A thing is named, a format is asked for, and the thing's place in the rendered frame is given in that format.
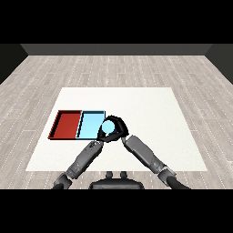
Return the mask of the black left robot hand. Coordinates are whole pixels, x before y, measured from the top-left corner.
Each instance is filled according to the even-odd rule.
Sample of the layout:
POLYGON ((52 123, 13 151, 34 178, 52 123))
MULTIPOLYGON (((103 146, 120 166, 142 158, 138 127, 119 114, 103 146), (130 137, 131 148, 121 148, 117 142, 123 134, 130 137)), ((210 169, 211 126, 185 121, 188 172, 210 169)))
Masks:
POLYGON ((100 126, 98 133, 97 133, 97 141, 107 142, 107 138, 111 135, 107 135, 102 131, 102 125, 100 126))

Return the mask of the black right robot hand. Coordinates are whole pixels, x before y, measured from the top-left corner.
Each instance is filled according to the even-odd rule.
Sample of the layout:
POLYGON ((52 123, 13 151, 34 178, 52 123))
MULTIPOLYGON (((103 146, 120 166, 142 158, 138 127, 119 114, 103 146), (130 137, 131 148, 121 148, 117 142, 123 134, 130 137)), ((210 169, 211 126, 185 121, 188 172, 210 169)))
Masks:
POLYGON ((118 141, 121 137, 129 135, 127 125, 121 117, 108 116, 106 121, 111 121, 115 125, 115 129, 106 137, 106 142, 118 141))

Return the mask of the small blue can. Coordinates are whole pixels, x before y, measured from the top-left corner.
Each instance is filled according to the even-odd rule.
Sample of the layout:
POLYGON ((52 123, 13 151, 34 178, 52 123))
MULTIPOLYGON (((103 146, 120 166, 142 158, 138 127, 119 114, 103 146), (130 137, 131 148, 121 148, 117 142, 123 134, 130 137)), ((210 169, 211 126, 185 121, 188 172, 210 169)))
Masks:
POLYGON ((115 124, 112 121, 107 120, 102 124, 102 131, 107 135, 113 133, 114 130, 115 130, 115 124))

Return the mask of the light blue shallow open box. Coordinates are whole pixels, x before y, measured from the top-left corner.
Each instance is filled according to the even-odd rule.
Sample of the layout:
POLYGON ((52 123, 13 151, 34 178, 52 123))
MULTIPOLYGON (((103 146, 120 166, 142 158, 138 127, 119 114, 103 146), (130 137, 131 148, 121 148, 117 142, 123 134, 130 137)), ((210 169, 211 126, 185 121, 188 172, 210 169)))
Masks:
POLYGON ((76 131, 77 140, 91 140, 97 138, 97 133, 106 118, 104 110, 84 110, 76 131))

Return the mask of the red shallow open box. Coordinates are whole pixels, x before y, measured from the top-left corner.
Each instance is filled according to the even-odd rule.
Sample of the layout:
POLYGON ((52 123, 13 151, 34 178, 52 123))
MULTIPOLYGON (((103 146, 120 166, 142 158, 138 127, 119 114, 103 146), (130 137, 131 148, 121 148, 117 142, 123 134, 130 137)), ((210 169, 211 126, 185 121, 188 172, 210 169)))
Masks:
POLYGON ((59 110, 48 135, 50 140, 76 140, 81 110, 59 110))

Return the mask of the dark grey robot body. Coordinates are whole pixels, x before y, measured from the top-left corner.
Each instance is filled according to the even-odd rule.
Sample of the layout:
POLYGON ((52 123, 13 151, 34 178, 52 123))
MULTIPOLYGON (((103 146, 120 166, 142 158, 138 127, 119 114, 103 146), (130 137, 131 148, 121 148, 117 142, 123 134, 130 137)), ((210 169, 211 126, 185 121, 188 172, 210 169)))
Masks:
POLYGON ((144 189, 141 182, 129 179, 126 171, 120 172, 120 178, 113 178, 113 172, 107 171, 106 177, 92 182, 89 189, 144 189))

